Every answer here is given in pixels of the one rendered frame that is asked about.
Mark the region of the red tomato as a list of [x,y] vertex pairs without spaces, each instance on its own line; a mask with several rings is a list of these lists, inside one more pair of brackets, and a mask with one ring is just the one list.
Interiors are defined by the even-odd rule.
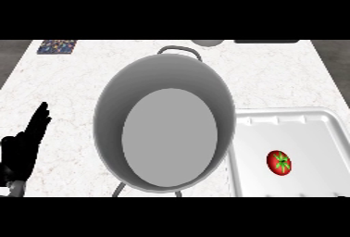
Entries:
[[269,152],[268,167],[280,176],[285,176],[291,172],[291,159],[283,151],[274,150]]

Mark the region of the white plastic tray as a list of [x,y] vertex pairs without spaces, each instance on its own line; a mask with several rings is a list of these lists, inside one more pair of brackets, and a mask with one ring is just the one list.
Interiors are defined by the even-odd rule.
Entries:
[[[277,175],[268,154],[283,151],[291,172]],[[240,109],[229,149],[237,197],[350,197],[350,134],[324,107]]]

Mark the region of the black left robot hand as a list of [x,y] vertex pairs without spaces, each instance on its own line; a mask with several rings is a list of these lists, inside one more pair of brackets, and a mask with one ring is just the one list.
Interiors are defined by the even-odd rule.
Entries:
[[51,120],[48,102],[43,102],[33,114],[26,130],[0,140],[0,187],[6,187],[14,181],[29,180]]

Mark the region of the grey round object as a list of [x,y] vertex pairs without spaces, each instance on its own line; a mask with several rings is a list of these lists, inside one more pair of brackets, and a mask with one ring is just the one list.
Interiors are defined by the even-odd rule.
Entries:
[[204,47],[215,47],[223,43],[225,40],[192,40],[192,42]]

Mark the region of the large grey metal pot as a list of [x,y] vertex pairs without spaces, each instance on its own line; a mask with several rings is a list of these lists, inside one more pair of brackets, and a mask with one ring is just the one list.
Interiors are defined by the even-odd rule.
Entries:
[[163,47],[105,85],[93,136],[122,188],[181,193],[197,185],[222,163],[234,132],[231,90],[192,48]]

